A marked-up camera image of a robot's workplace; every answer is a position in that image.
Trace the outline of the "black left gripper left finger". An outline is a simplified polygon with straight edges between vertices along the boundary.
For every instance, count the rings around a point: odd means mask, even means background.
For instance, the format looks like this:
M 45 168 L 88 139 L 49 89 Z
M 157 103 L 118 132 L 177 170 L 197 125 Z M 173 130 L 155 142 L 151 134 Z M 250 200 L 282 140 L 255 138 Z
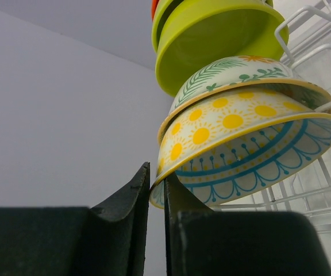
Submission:
M 143 275 L 150 164 L 100 204 L 0 207 L 0 275 Z

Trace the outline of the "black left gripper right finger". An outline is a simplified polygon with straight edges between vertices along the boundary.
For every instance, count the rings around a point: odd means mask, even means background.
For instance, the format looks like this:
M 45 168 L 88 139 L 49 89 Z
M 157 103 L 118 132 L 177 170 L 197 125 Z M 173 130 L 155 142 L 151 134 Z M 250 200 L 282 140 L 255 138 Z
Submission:
M 164 180 L 168 275 L 331 275 L 310 221 L 295 212 L 218 212 Z

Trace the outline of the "yellow sun blue pattern bowl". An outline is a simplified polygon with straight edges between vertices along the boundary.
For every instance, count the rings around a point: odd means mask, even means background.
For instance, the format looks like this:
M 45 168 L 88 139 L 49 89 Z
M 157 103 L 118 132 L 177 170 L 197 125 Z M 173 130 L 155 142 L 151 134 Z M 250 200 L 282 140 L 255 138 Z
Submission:
M 233 201 L 290 177 L 330 147 L 330 113 L 271 89 L 220 92 L 170 123 L 150 202 L 164 206 L 164 180 L 171 174 L 207 206 Z

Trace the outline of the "floral leaf pattern bowl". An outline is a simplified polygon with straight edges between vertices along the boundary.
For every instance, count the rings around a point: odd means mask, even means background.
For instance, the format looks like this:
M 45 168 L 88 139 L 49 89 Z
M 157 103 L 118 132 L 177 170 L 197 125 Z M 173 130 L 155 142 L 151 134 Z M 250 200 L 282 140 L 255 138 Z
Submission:
M 281 92 L 313 110 L 331 101 L 328 91 L 279 61 L 251 55 L 225 57 L 204 66 L 180 87 L 158 131 L 158 143 L 174 117 L 186 107 L 219 92 L 249 85 Z

